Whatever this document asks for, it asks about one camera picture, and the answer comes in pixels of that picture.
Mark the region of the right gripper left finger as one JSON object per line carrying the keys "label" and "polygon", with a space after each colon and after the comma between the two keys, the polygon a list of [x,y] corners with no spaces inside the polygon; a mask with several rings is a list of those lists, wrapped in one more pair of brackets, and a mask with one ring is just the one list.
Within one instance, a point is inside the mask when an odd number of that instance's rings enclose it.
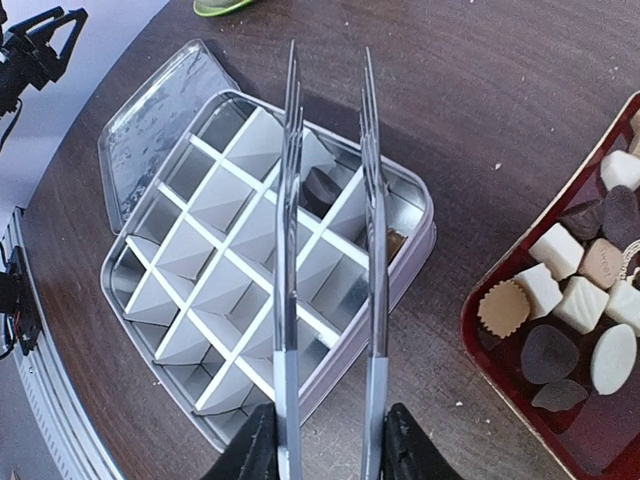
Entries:
{"label": "right gripper left finger", "polygon": [[273,403],[258,405],[202,480],[276,480],[277,434]]}

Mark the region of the white handled tongs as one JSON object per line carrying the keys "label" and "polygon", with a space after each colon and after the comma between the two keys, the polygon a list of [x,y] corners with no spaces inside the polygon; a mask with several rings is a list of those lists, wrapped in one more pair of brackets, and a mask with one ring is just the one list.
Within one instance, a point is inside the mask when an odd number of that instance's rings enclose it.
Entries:
{"label": "white handled tongs", "polygon": [[[277,468],[282,479],[300,479],[303,476],[299,432],[296,278],[303,107],[298,76],[297,52],[291,50],[275,214],[276,258],[273,285],[275,428]],[[360,111],[360,151],[366,198],[370,306],[369,356],[361,462],[361,476],[364,479],[378,479],[382,474],[389,375],[387,187],[382,168],[379,136],[373,61],[372,55],[367,53]]]}

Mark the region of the brown chocolate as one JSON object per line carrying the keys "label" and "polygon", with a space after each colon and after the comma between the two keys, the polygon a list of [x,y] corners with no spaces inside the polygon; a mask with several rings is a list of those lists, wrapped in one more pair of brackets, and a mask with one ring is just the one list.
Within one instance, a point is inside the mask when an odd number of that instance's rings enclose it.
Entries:
{"label": "brown chocolate", "polygon": [[386,230],[387,260],[391,264],[398,255],[407,237],[393,228]]}

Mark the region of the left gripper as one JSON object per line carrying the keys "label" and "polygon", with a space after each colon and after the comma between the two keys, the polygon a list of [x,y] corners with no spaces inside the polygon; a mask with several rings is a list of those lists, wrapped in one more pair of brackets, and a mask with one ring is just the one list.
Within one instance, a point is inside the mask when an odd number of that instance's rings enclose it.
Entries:
{"label": "left gripper", "polygon": [[36,67],[32,84],[56,83],[66,72],[87,19],[84,8],[65,11],[57,6],[2,31],[2,116],[17,109],[19,96],[28,85],[29,57],[24,49],[24,38],[31,39],[34,45]]}

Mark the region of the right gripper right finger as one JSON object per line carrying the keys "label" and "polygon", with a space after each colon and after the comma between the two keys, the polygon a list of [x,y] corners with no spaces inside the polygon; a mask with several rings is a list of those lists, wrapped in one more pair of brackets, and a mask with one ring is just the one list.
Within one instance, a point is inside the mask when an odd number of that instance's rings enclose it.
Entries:
{"label": "right gripper right finger", "polygon": [[394,404],[386,416],[383,452],[383,479],[462,479],[402,403]]}

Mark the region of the bunny tin lid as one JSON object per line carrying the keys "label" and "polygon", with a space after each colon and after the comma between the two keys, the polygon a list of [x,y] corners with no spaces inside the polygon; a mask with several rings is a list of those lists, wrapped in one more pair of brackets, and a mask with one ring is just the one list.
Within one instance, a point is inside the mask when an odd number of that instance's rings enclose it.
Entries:
{"label": "bunny tin lid", "polygon": [[118,234],[206,101],[237,82],[200,39],[174,53],[121,106],[97,143],[110,229]]}

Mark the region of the dark chocolate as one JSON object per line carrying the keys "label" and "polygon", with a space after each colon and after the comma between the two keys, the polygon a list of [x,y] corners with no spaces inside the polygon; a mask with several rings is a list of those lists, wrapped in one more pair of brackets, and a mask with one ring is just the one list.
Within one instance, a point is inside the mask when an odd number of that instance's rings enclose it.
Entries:
{"label": "dark chocolate", "polygon": [[302,184],[302,194],[307,209],[318,217],[324,217],[340,196],[339,185],[318,167],[312,167]]}

